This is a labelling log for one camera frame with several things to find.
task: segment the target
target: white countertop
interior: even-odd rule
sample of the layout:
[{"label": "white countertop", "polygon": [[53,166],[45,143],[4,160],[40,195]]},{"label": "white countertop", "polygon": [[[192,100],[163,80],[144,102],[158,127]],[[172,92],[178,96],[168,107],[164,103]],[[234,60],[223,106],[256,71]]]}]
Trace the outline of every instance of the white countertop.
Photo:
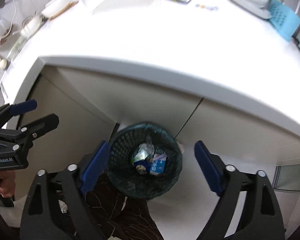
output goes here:
[{"label": "white countertop", "polygon": [[9,103],[26,100],[45,64],[64,65],[209,98],[300,136],[300,52],[270,23],[228,0],[92,13],[102,1],[81,0],[28,41],[2,80]]}]

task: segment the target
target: cabinet door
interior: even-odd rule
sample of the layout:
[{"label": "cabinet door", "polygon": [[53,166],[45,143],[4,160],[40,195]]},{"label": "cabinet door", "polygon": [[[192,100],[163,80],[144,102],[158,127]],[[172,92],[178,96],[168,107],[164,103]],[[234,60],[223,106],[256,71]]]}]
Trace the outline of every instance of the cabinet door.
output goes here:
[{"label": "cabinet door", "polygon": [[276,164],[290,159],[297,163],[300,158],[300,139],[268,122],[209,100],[203,100],[177,139],[192,145],[202,140],[212,153],[255,163]]},{"label": "cabinet door", "polygon": [[56,130],[34,141],[28,155],[29,167],[17,171],[17,197],[27,194],[38,170],[61,171],[71,163],[78,163],[102,140],[109,140],[115,125],[82,107],[45,77],[40,78],[31,99],[37,100],[38,107],[25,114],[22,125],[51,113],[59,116],[60,124]]},{"label": "cabinet door", "polygon": [[145,82],[68,67],[45,67],[42,74],[58,87],[61,87],[60,80],[65,82],[65,79],[82,97],[118,123],[155,122],[173,136],[201,100]]}]

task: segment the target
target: finger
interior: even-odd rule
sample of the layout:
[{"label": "finger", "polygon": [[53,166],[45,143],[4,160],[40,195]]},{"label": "finger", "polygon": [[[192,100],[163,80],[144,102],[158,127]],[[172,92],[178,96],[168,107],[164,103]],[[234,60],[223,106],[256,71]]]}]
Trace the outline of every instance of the finger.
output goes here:
[{"label": "finger", "polygon": [[14,195],[14,192],[16,190],[16,184],[12,179],[4,179],[0,183],[0,194],[2,196],[4,195]]},{"label": "finger", "polygon": [[11,178],[14,180],[16,178],[15,171],[0,171],[0,179]]},{"label": "finger", "polygon": [[1,194],[3,197],[12,197],[14,194],[11,192],[8,192],[6,194]]}]

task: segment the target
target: black mesh trash can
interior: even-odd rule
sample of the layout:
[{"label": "black mesh trash can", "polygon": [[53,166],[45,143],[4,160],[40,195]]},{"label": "black mesh trash can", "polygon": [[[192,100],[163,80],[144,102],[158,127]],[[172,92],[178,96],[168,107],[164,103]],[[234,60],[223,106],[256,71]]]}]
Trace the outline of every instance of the black mesh trash can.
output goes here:
[{"label": "black mesh trash can", "polygon": [[[168,155],[163,174],[140,175],[131,165],[131,157],[141,143],[151,136],[155,152]],[[106,168],[112,184],[126,196],[153,199],[178,181],[182,170],[182,154],[176,140],[162,127],[153,123],[138,123],[119,131],[110,140],[111,153]]]}]

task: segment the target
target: white cable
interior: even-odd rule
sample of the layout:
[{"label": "white cable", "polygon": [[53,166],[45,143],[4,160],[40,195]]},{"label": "white cable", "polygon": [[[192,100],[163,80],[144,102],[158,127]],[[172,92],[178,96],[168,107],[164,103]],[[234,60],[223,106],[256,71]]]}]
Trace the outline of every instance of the white cable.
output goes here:
[{"label": "white cable", "polygon": [[300,0],[298,1],[298,5],[297,5],[297,8],[296,8],[295,14],[297,14],[297,13],[298,13],[298,11],[299,11],[299,8],[300,8]]},{"label": "white cable", "polygon": [[12,18],[12,21],[11,21],[11,25],[10,25],[10,29],[9,29],[9,31],[7,32],[7,34],[6,35],[4,35],[4,36],[2,36],[2,37],[0,37],[0,39],[4,39],[4,38],[6,38],[9,34],[10,34],[10,32],[11,32],[11,29],[12,29],[12,25],[13,25],[13,21],[14,21],[14,18],[16,17],[16,15],[17,15],[17,7],[16,7],[16,3],[15,3],[15,0],[13,0],[13,5],[14,5],[14,16],[13,16],[13,18]]}]

